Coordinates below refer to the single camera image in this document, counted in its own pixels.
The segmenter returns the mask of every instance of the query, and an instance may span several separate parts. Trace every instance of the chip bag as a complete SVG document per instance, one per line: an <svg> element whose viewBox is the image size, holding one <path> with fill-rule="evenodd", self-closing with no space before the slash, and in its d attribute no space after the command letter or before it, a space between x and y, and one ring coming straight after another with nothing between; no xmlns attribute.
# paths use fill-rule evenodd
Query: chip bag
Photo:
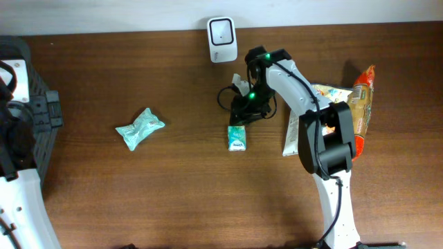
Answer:
<svg viewBox="0 0 443 249"><path fill-rule="evenodd" d="M360 75L352 87L352 93L347 98L347 104L351 108L355 134L356 156L353 160L361 155L365 144L374 92L374 68L375 66L372 65Z"/></svg>

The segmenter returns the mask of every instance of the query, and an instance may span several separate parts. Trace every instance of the crumpled teal plastic wrapper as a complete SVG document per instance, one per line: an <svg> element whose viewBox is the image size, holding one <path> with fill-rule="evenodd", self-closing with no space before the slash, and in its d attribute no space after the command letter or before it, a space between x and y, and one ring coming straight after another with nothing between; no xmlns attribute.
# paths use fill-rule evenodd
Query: crumpled teal plastic wrapper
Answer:
<svg viewBox="0 0 443 249"><path fill-rule="evenodd" d="M116 130L125 139L129 150L134 151L139 142L164 126L165 124L151 113L151 109L146 108L134 123L125 127L117 127Z"/></svg>

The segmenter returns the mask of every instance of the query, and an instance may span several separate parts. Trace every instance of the small teal packet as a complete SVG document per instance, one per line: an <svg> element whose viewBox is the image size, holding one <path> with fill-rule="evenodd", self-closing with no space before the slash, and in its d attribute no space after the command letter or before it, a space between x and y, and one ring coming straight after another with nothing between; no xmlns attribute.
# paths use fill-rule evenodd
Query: small teal packet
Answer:
<svg viewBox="0 0 443 249"><path fill-rule="evenodd" d="M229 126L228 139L228 148L230 151L246 150L246 130L244 126Z"/></svg>
<svg viewBox="0 0 443 249"><path fill-rule="evenodd" d="M151 113L151 109L146 108L134 123L125 127L117 127L116 130L125 139L129 150L134 151L139 142L164 126L165 124Z"/></svg>

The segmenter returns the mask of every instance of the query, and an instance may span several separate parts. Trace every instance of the white wall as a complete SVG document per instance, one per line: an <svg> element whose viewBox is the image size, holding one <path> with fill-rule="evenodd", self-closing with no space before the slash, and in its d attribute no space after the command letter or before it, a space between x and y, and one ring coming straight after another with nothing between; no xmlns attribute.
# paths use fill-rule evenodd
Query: white wall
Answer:
<svg viewBox="0 0 443 249"><path fill-rule="evenodd" d="M443 20L443 0L0 0L0 34L46 35Z"/></svg>

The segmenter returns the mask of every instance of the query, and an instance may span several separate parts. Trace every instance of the brown tabletop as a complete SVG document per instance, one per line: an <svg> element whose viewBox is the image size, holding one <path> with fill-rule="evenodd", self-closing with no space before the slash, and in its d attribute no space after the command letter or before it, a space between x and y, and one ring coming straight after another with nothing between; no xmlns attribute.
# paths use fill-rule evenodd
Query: brown tabletop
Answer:
<svg viewBox="0 0 443 249"><path fill-rule="evenodd" d="M263 248L323 232L315 182L282 157L289 107L229 152L216 102L244 56L285 48L311 82L352 85L375 64L372 117L352 168L361 240L443 244L443 23L237 30L238 58L213 64L205 30L25 37L60 92L43 192L63 248ZM223 101L229 104L229 98ZM130 152L115 128L150 107L166 126Z"/></svg>

